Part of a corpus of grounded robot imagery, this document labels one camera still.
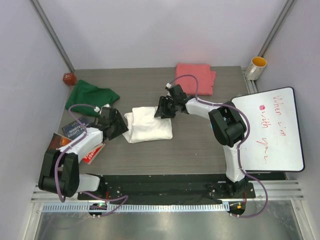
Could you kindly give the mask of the white t shirt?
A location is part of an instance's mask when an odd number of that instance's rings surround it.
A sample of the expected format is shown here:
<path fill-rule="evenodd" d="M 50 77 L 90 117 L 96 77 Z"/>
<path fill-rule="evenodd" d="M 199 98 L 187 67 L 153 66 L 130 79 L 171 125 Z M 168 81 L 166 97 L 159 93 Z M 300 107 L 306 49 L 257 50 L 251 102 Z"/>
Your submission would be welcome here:
<path fill-rule="evenodd" d="M 122 135 L 129 144 L 173 138 L 171 119 L 154 117 L 156 110 L 155 106 L 133 107 L 124 114 L 128 131 Z"/>

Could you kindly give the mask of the white whiteboard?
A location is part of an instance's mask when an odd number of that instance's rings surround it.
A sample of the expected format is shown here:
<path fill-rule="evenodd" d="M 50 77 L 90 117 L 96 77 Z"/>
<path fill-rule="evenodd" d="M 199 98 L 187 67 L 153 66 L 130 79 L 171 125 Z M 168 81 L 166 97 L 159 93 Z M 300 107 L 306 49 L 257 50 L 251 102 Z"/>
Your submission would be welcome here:
<path fill-rule="evenodd" d="M 250 133 L 240 147 L 246 171 L 302 172 L 305 168 L 295 92 L 292 87 L 232 99 L 248 118 Z"/>

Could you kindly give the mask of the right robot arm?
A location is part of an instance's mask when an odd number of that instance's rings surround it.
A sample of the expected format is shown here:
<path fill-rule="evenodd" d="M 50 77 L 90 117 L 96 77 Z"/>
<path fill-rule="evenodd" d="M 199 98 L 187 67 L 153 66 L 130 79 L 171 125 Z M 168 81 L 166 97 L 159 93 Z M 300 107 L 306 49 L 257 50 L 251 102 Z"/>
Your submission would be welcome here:
<path fill-rule="evenodd" d="M 240 145 L 246 139 L 247 125 L 232 102 L 214 103 L 195 97 L 179 99 L 161 96 L 154 114 L 156 118 L 172 119 L 176 112 L 196 115 L 210 121 L 215 139 L 223 147 L 226 161 L 226 193 L 233 198 L 243 194 L 248 184 L 240 159 Z"/>

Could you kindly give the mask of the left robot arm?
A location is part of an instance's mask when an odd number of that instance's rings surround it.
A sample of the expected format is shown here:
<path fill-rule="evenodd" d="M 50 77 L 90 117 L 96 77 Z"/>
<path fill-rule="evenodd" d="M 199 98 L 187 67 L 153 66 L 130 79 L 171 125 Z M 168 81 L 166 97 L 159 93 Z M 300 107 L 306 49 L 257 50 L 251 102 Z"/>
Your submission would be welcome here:
<path fill-rule="evenodd" d="M 76 193 L 89 193 L 97 200 L 106 195 L 104 178 L 91 173 L 80 174 L 79 163 L 93 148 L 121 136 L 128 127 L 116 108 L 106 105 L 94 110 L 98 118 L 88 125 L 79 121 L 83 132 L 77 138 L 58 149 L 48 148 L 44 154 L 38 188 L 57 194 L 61 202 Z"/>

